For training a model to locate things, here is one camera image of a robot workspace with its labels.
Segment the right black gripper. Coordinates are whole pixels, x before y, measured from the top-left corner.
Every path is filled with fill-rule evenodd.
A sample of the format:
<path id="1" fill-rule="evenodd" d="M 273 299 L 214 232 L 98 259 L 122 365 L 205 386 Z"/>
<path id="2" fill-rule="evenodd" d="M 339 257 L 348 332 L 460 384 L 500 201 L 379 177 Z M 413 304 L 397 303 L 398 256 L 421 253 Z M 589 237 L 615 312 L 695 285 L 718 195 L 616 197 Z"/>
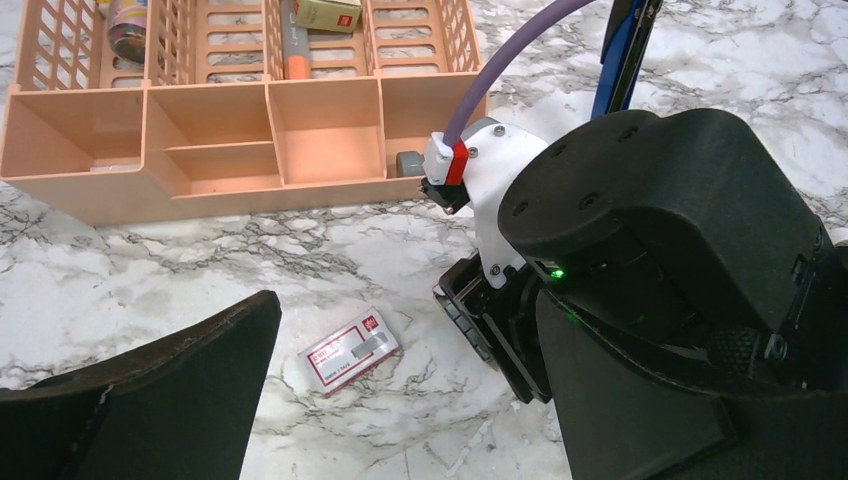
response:
<path id="1" fill-rule="evenodd" d="M 522 402 L 552 398 L 540 298 L 636 373 L 743 401 L 847 400 L 847 267 L 748 124 L 627 110 L 554 143 L 492 119 L 461 137 L 477 253 L 438 299 Z"/>

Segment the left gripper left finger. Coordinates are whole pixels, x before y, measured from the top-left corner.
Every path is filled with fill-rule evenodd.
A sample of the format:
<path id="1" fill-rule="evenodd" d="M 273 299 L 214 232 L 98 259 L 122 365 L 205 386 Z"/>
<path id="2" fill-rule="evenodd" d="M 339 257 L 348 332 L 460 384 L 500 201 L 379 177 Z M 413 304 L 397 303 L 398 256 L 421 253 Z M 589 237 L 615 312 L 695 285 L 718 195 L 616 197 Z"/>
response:
<path id="1" fill-rule="evenodd" d="M 5 479 L 236 479 L 281 320 L 262 290 L 110 359 L 1 393 Z"/>

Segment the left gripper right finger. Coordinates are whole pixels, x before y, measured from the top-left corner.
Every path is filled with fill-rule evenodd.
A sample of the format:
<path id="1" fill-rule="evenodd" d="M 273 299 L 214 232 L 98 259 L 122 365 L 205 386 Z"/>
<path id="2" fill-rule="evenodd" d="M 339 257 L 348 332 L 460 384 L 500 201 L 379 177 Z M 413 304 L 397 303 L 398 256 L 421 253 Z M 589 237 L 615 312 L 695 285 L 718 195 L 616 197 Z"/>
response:
<path id="1" fill-rule="evenodd" d="M 843 479 L 845 392 L 663 381 L 548 294 L 536 321 L 575 479 Z"/>

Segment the red staple box sleeve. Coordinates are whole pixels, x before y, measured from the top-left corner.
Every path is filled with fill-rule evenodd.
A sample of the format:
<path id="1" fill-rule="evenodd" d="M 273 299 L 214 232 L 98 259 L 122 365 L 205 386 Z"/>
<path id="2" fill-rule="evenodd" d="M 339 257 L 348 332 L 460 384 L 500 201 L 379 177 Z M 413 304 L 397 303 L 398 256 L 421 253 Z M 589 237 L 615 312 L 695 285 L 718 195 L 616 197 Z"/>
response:
<path id="1" fill-rule="evenodd" d="M 379 311 L 370 307 L 301 351 L 299 357 L 314 389 L 333 395 L 400 349 Z"/>

